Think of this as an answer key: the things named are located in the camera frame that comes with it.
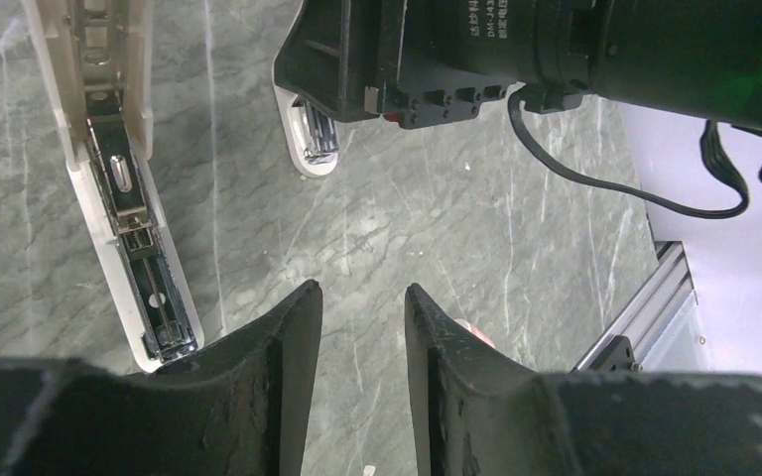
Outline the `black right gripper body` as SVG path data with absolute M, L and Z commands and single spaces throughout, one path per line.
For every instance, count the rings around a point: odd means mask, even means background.
M 461 122 L 520 84 L 525 110 L 590 92 L 607 1 L 306 1 L 274 79 L 334 121 Z

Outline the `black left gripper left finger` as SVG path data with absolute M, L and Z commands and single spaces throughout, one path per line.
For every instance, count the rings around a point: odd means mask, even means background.
M 297 475 L 323 294 L 270 311 L 152 374 L 0 358 L 0 475 Z

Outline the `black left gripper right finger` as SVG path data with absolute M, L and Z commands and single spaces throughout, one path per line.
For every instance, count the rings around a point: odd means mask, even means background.
M 405 293 L 422 475 L 762 475 L 762 376 L 538 373 Z

